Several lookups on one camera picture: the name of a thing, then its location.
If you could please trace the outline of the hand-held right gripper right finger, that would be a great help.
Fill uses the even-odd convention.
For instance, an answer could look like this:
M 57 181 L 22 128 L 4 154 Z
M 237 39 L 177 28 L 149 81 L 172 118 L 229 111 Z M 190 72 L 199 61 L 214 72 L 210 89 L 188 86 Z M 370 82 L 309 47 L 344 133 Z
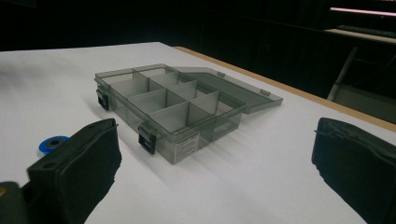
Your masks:
M 311 161 L 368 224 L 396 224 L 396 146 L 349 123 L 321 118 Z

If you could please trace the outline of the grey clear compartment box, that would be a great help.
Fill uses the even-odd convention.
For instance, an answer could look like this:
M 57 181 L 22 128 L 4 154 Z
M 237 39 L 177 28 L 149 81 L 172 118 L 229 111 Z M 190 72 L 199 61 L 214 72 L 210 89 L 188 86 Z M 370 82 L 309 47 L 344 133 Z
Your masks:
M 98 73 L 99 104 L 116 113 L 153 155 L 176 164 L 237 129 L 244 114 L 282 98 L 205 67 L 153 64 Z

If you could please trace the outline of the dark keyboard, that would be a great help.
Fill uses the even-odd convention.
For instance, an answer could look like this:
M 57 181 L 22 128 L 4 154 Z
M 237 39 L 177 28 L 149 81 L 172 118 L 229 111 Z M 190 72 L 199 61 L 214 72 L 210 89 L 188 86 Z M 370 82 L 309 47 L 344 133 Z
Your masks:
M 339 25 L 336 27 L 336 29 L 354 32 L 354 33 L 366 34 L 366 35 L 377 35 L 377 36 L 383 36 L 389 38 L 396 38 L 396 32 L 391 32 L 391 31 L 381 31 L 381 30 L 351 26 L 351 25 Z

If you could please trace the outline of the blue tape roll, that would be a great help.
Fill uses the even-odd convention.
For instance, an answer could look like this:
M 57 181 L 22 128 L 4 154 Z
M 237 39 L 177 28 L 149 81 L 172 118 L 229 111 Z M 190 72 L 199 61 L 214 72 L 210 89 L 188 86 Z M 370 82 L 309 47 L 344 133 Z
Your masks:
M 56 147 L 60 146 L 62 143 L 66 142 L 67 140 L 68 140 L 67 136 L 63 136 L 63 135 L 52 136 L 42 141 L 38 146 L 38 150 L 44 155 L 47 155 L 51 153 Z

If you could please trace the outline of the metal stand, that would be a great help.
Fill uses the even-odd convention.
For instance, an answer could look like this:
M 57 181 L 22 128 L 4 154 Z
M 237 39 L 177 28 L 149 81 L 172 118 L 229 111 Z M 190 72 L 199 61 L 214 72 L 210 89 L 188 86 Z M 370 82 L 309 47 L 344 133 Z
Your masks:
M 358 52 L 358 47 L 353 47 L 349 52 L 337 79 L 332 84 L 327 100 L 396 124 L 396 99 L 393 100 L 381 96 L 379 93 L 359 88 L 358 85 L 362 81 L 346 84 L 346 78 L 351 74 L 353 63 L 358 61 Z

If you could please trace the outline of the light desk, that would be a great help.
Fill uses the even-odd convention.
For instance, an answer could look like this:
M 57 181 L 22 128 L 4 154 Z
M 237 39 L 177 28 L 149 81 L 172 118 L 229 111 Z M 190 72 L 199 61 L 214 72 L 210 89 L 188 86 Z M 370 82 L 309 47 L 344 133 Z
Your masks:
M 327 29 L 327 30 L 324 30 L 324 32 L 338 34 L 338 35 L 353 36 L 353 37 L 358 37 L 358 38 L 367 39 L 367 40 L 379 41 L 379 42 L 383 42 L 383 43 L 396 44 L 396 38 L 384 37 L 384 36 L 380 36 L 380 35 L 367 35 L 367 34 L 362 34 L 362 33 L 339 30 L 339 29 Z

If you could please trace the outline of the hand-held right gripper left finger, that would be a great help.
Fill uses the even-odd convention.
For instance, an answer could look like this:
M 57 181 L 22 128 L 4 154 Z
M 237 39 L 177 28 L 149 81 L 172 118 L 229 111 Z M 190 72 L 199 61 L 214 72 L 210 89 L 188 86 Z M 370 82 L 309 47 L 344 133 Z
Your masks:
M 85 126 L 27 169 L 34 224 L 84 224 L 120 168 L 117 123 Z

